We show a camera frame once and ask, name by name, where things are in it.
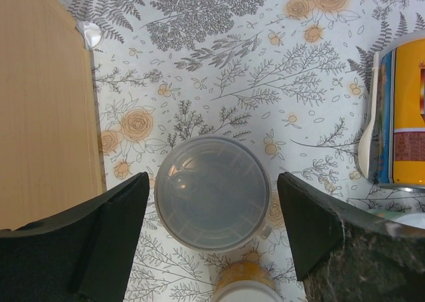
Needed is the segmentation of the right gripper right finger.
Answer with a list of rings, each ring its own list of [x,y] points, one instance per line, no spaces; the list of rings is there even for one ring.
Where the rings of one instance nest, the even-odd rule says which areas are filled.
[[[308,301],[423,301],[424,230],[351,206],[291,173],[277,180]]]

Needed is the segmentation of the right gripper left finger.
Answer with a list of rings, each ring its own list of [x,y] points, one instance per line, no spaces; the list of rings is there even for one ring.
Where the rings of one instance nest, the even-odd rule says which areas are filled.
[[[138,173],[104,194],[1,230],[2,301],[123,301],[149,198]]]

